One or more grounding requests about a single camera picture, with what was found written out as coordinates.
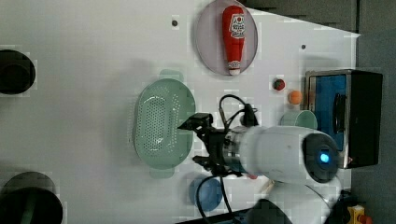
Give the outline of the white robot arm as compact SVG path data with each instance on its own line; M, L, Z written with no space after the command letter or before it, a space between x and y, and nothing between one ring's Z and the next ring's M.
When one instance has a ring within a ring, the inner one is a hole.
M247 211L247 224L326 224L340 193L339 151L334 140L298 126L257 124L217 129L213 117L196 113L178 128L193 131L206 157L195 156L214 176L255 175L273 182Z

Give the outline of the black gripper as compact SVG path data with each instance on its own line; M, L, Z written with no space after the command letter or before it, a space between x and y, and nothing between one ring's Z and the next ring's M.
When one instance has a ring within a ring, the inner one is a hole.
M224 143L227 132L224 129L210 127L213 116L208 113L196 113L185 120L178 128L180 130L195 131L203 128L199 138L205 145L207 157L194 156L192 160L201 165L206 171L214 176L226 176L226 172L233 172L232 165L224 158Z

